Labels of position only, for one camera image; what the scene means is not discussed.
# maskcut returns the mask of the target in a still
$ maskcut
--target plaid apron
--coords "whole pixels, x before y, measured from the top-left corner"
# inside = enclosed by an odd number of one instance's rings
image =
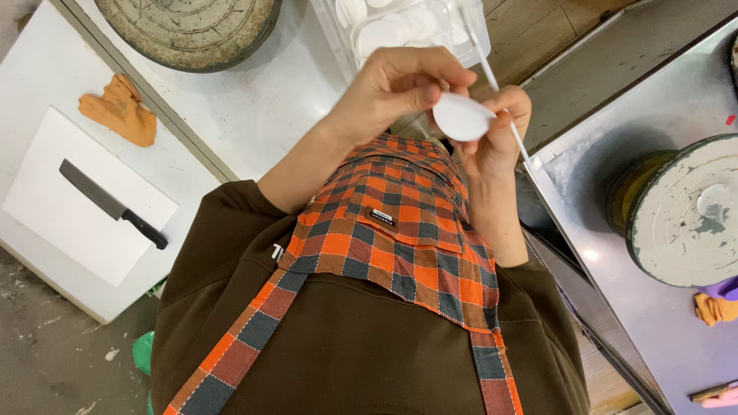
[[[468,224],[455,163],[432,143],[380,136],[349,156],[297,218],[279,268],[164,412],[215,415],[308,274],[375,282],[469,331],[488,415],[520,415],[497,322],[492,252]]]

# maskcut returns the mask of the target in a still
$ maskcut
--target purple object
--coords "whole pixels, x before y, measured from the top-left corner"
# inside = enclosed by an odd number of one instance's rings
[[[697,287],[697,290],[712,298],[724,298],[728,301],[738,301],[738,276],[728,278],[717,284]]]

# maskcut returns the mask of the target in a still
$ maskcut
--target concrete floor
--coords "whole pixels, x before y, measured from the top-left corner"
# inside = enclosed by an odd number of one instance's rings
[[[144,296],[103,326],[0,248],[0,413],[146,414],[131,347],[158,306]]]

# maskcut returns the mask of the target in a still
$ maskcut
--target sleeve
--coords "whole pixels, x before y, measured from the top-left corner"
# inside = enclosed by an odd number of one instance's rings
[[[259,191],[256,182],[229,182],[205,195],[172,266],[161,309],[229,278],[252,241],[288,216]]]
[[[536,259],[517,267],[505,268],[503,272],[528,294],[549,338],[568,357],[576,374],[584,381],[582,356],[571,315],[553,275]]]

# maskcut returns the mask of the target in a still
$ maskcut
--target orange cloth rag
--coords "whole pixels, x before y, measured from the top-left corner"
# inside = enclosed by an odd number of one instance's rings
[[[125,75],[113,75],[102,97],[92,94],[80,98],[80,112],[138,145],[154,144],[156,115],[141,107],[138,91]]]
[[[728,301],[724,298],[712,298],[707,294],[694,295],[694,308],[700,320],[712,327],[718,321],[733,321],[738,318],[738,301]]]

